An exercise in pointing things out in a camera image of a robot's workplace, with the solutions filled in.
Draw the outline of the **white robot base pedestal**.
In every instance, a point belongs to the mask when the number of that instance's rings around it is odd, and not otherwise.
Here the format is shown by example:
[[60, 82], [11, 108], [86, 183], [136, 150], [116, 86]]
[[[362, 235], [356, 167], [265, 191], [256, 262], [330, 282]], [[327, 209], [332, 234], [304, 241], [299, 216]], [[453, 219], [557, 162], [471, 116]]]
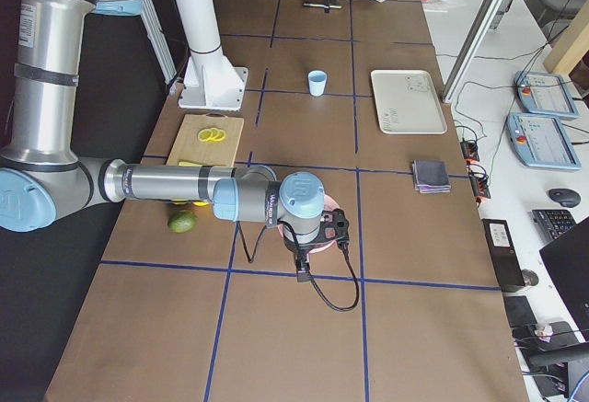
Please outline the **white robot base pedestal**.
[[175, 0], [190, 59], [179, 105], [184, 109], [238, 111], [248, 69], [235, 67], [223, 52], [213, 0]]

